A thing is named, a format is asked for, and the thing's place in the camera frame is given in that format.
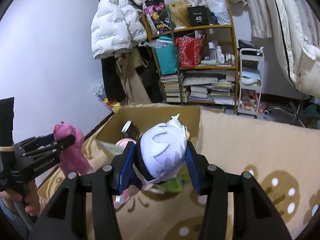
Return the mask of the person's left hand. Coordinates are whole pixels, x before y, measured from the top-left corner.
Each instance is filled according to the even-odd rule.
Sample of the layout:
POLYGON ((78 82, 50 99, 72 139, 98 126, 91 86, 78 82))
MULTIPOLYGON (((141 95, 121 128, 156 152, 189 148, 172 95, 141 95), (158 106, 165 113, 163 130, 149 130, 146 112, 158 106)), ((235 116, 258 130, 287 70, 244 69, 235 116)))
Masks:
POLYGON ((28 183, 28 190, 29 193, 25 198, 12 189, 7 189, 1 192, 1 198, 4 205, 13 213, 18 214, 16 207, 14 206, 14 202, 21 202, 24 200, 26 203, 25 211, 31 216, 38 216, 41 211, 41 205, 39 196, 37 194, 35 180, 32 180, 28 183))

